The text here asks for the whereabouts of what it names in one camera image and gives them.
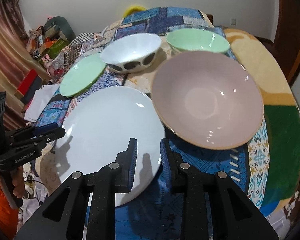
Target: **white paper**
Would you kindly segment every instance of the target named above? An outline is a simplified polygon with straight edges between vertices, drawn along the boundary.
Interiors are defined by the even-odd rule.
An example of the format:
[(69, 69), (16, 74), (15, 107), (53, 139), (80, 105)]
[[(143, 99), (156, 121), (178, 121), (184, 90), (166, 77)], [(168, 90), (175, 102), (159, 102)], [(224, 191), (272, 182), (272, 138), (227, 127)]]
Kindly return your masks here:
[(42, 89), (36, 90), (32, 102), (26, 111), (25, 120), (36, 122), (59, 86), (44, 85)]

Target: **table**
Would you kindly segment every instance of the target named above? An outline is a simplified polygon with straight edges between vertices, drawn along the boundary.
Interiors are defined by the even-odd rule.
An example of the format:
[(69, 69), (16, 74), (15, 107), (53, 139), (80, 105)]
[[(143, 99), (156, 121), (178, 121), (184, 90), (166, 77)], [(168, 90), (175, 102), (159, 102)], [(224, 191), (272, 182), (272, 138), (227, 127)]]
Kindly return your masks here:
[[(213, 27), (201, 11), (176, 7), (153, 8), (120, 19), (101, 33), (79, 35), (53, 61), (57, 72), (56, 83), (60, 83), (62, 76), (82, 57), (102, 51), (110, 41), (123, 36), (157, 33), (162, 38), (162, 45), (154, 64), (141, 73), (124, 76), (106, 68), (89, 89), (75, 98), (65, 100), (57, 95), (58, 100), (46, 107), (39, 123), (58, 122), (61, 125), (63, 118), (71, 114), (77, 104), (105, 87), (124, 85), (150, 93), (156, 67), (171, 57), (164, 35), (178, 28), (204, 28), (226, 37), (231, 44), (226, 55), (238, 60), (255, 79), (265, 111), (257, 134), (248, 144), (233, 151), (194, 147), (167, 133), (171, 148), (203, 171), (226, 171), (258, 208), (271, 206), (265, 212), (285, 205), (294, 194), (300, 170), (300, 120), (291, 90), (275, 59), (254, 36), (241, 30)], [(53, 154), (47, 149), (45, 153), (33, 163), (33, 167), (52, 192), (60, 181), (54, 168)], [(151, 185), (139, 197), (116, 209), (117, 233), (125, 235), (126, 239), (178, 238), (182, 212), (180, 203), (181, 196), (167, 193), (162, 171), (159, 170)]]

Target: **white bowl with black spots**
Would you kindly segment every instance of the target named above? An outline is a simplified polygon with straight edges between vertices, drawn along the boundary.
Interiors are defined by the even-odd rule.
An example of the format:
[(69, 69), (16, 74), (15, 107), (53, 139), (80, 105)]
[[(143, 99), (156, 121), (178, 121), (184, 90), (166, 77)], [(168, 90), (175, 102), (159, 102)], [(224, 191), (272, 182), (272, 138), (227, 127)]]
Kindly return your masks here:
[(132, 34), (110, 43), (100, 58), (117, 73), (139, 72), (151, 66), (160, 45), (156, 34)]

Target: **silver bolt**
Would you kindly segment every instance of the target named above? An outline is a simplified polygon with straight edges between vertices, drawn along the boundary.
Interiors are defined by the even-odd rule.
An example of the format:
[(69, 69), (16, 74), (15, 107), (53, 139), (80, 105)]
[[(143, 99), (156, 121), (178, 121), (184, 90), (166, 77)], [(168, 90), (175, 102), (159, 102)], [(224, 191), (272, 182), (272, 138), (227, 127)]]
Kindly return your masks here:
[(73, 179), (78, 179), (81, 177), (81, 172), (80, 171), (75, 171), (74, 173), (72, 173), (71, 177)]
[(109, 167), (114, 170), (114, 169), (119, 168), (119, 164), (118, 163), (110, 163)]
[(227, 176), (227, 174), (224, 171), (218, 172), (218, 177), (224, 179)]
[(180, 164), (180, 167), (181, 167), (182, 169), (186, 170), (186, 169), (189, 169), (189, 168), (190, 168), (190, 165), (189, 165), (189, 163), (181, 163), (181, 164)]

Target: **orange clothing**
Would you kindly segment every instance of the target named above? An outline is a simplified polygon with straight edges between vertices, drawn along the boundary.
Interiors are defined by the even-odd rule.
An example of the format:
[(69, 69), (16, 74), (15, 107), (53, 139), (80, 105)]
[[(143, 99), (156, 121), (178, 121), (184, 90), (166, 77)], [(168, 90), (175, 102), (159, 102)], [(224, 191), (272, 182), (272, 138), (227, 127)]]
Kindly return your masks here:
[(0, 228), (9, 239), (13, 239), (18, 226), (18, 209), (9, 206), (4, 193), (0, 189)]

